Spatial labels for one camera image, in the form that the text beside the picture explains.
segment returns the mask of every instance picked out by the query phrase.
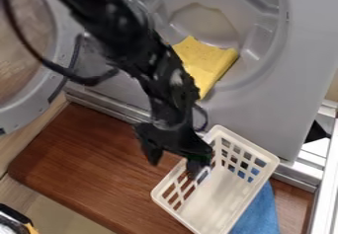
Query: blue cloth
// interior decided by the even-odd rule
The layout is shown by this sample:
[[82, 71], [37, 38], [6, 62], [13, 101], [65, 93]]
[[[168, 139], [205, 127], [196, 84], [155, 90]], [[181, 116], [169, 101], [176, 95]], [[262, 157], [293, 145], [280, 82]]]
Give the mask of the blue cloth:
[[264, 185], [230, 234], [280, 234], [275, 196], [270, 183]]

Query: wooden board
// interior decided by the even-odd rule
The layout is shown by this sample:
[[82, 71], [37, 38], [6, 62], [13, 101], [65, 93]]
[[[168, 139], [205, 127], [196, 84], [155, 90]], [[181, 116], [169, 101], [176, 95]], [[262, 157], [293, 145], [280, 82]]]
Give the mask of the wooden board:
[[65, 96], [61, 93], [41, 117], [9, 135], [0, 136], [0, 177], [6, 173], [9, 163], [66, 105]]
[[[166, 154], [159, 167], [149, 166], [129, 124], [71, 104], [15, 159], [9, 174], [118, 234], [184, 234], [190, 232], [150, 198], [178, 161]], [[282, 233], [300, 234], [312, 194], [272, 184]]]
[[305, 234], [309, 224], [314, 195], [271, 179], [282, 234]]
[[338, 70], [334, 75], [334, 78], [332, 80], [331, 86], [327, 92], [325, 99], [338, 102]]

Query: yellow sponge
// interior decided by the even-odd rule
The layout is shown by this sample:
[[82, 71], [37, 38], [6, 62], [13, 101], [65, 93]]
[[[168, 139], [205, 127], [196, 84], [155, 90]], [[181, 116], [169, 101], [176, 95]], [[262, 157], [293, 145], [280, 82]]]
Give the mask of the yellow sponge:
[[193, 37], [187, 37], [173, 47], [200, 88], [201, 99], [238, 58], [234, 48], [224, 50], [208, 46]]

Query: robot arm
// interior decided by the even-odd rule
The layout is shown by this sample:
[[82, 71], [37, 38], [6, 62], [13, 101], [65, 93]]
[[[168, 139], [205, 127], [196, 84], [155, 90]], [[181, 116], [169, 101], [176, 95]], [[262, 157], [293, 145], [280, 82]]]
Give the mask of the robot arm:
[[[147, 94], [152, 122], [138, 124], [135, 131], [148, 161], [157, 165], [163, 150], [167, 150], [186, 157], [193, 176], [208, 165], [211, 148], [193, 129], [193, 107], [199, 89], [173, 48], [149, 27], [146, 13], [127, 0], [60, 1], [99, 41], [111, 65], [136, 78]], [[101, 82], [69, 79], [84, 85]]]

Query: white plastic basket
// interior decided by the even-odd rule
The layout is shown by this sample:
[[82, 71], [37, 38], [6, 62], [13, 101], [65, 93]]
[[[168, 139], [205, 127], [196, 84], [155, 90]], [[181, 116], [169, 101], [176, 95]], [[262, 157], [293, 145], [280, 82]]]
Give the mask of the white plastic basket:
[[213, 148], [210, 167], [192, 181], [186, 160], [151, 192], [152, 199], [198, 234], [228, 233], [277, 168], [275, 155], [222, 127], [205, 137]]

